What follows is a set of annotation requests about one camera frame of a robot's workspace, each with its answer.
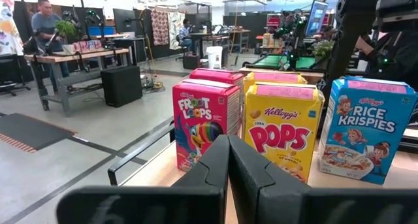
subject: green plant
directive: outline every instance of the green plant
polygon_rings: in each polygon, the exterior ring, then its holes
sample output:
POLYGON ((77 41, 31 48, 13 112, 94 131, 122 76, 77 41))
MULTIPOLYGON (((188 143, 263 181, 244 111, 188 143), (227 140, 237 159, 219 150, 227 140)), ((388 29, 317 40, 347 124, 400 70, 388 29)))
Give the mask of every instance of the green plant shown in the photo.
POLYGON ((55 27, 61 36, 68 37, 69 35, 76 35, 76 28, 71 22, 61 20, 55 24, 55 27))
POLYGON ((317 57, 325 57, 331 53, 333 46, 334 41, 322 40, 313 45, 312 53, 317 57))

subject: black floor mat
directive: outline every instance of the black floor mat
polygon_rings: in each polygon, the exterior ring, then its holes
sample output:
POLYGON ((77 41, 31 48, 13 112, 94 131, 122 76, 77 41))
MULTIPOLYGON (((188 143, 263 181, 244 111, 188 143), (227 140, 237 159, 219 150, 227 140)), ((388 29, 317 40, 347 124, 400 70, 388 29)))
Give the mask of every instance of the black floor mat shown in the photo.
MULTIPOLYGON (((144 73, 150 73, 148 70, 146 71, 141 71, 141 74, 144 73)), ((151 70, 151 74, 156 74, 156 75, 167 75, 167 76, 176 76, 176 77, 185 77, 187 75, 189 75, 190 73, 187 72, 176 72, 176 71, 162 71, 162 70, 151 70)))
POLYGON ((73 136, 74 132, 21 114, 0 118, 0 140, 25 152, 35 152, 73 136))

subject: blue cereal box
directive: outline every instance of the blue cereal box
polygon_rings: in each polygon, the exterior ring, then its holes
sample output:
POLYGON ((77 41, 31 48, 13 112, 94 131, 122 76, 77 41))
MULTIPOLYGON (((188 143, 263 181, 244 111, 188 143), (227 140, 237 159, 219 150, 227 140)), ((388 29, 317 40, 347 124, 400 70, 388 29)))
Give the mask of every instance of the blue cereal box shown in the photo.
POLYGON ((383 184, 415 102, 403 82, 335 80, 319 143, 320 171, 383 184))

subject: froot loops box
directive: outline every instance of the froot loops box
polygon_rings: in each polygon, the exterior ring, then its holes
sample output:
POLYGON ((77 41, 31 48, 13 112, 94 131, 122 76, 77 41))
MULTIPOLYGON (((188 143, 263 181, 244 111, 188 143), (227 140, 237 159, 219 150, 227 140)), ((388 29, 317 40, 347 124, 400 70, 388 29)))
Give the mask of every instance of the froot loops box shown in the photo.
POLYGON ((198 68, 190 73, 189 78, 236 85, 240 88, 240 103, 244 104, 244 75, 241 73, 229 70, 198 68))
POLYGON ((402 82, 335 80, 319 143, 320 171, 383 184, 416 100, 402 82))
POLYGON ((314 85, 256 82, 246 93, 245 141, 307 182, 323 102, 314 85))
MULTIPOLYGON (((251 72, 244 77, 244 94, 247 93, 250 86, 256 82, 272 82, 272 83, 289 83, 289 84, 306 84, 307 81, 302 77, 300 73, 296 72, 284 72, 284 71, 271 71, 271 72, 251 72)), ((244 107, 244 119, 243 125, 246 124, 244 107)), ((245 138, 245 131, 241 132, 241 137, 245 138)))
POLYGON ((232 84, 187 79, 172 89, 177 167, 188 171, 217 136, 236 135, 240 89, 232 84))

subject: yellow cereal box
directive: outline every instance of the yellow cereal box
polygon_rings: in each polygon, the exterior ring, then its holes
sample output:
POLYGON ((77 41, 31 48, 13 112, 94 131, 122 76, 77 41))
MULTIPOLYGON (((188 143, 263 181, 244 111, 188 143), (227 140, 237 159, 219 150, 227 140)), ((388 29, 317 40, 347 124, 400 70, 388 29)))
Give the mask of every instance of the yellow cereal box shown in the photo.
POLYGON ((323 102, 313 85, 256 82, 246 93, 245 141, 307 182, 323 102))
POLYGON ((251 72, 244 77, 244 93, 256 82, 306 84, 308 83, 300 73, 272 71, 272 72, 251 72))

